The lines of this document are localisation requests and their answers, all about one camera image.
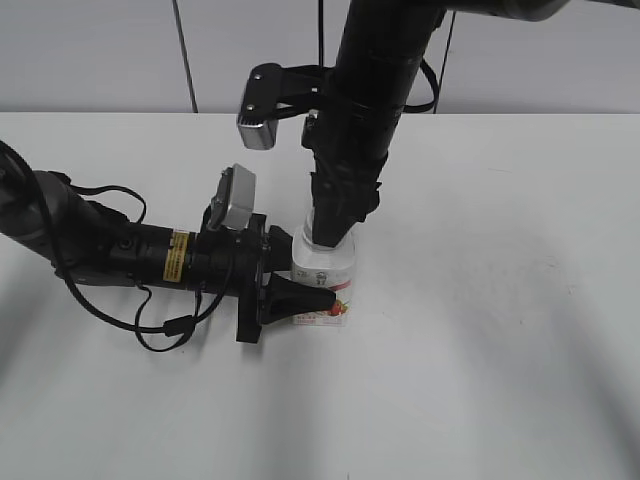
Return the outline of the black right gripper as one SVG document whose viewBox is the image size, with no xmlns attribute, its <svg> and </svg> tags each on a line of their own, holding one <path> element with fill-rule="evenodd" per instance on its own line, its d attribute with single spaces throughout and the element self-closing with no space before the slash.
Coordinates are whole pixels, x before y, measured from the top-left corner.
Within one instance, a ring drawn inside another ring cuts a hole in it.
<svg viewBox="0 0 640 480">
<path fill-rule="evenodd" d="M 302 145 L 313 152 L 312 241 L 337 247 L 355 221 L 363 223 L 380 204 L 379 176 L 400 120 L 400 106 L 374 107 L 348 100 L 313 99 Z"/>
</svg>

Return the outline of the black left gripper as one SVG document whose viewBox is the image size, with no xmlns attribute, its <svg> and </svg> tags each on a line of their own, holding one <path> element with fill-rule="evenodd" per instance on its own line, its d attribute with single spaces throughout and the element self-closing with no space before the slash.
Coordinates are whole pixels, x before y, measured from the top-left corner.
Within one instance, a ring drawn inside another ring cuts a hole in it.
<svg viewBox="0 0 640 480">
<path fill-rule="evenodd" d="M 268 231 L 269 272 L 289 271 L 293 237 L 277 225 Z M 199 250 L 207 257 L 203 291 L 238 299 L 236 340 L 257 344 L 262 326 L 259 303 L 267 253 L 266 216 L 252 214 L 241 231 L 220 227 L 203 230 Z M 283 277 L 271 277 L 263 288 L 262 324 L 270 325 L 295 315 L 330 310 L 336 294 L 329 289 L 303 285 Z"/>
</svg>

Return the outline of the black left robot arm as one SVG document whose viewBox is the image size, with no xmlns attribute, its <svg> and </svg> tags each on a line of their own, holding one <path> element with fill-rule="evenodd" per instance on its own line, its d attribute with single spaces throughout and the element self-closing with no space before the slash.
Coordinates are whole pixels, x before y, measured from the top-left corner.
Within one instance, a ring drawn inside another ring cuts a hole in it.
<svg viewBox="0 0 640 480">
<path fill-rule="evenodd" d="M 154 288 L 238 300 L 236 338 L 257 343 L 262 329 L 303 313 L 328 310 L 336 294 L 285 277 L 292 237 L 254 210 L 256 177 L 223 170 L 196 232 L 149 225 L 97 201 L 98 188 L 60 172 L 32 169 L 1 149 L 1 231 L 47 259 L 80 304 L 82 286 Z"/>
</svg>

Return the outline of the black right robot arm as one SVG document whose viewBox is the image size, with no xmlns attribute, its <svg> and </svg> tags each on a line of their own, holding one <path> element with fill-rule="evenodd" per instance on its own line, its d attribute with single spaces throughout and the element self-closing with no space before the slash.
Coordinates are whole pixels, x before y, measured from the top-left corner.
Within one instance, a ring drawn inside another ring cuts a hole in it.
<svg viewBox="0 0 640 480">
<path fill-rule="evenodd" d="M 432 33 L 448 11 L 524 22 L 557 14 L 562 1 L 353 1 L 325 99 L 305 122 L 311 175 L 311 240 L 335 248 L 379 205 L 379 176 Z"/>
</svg>

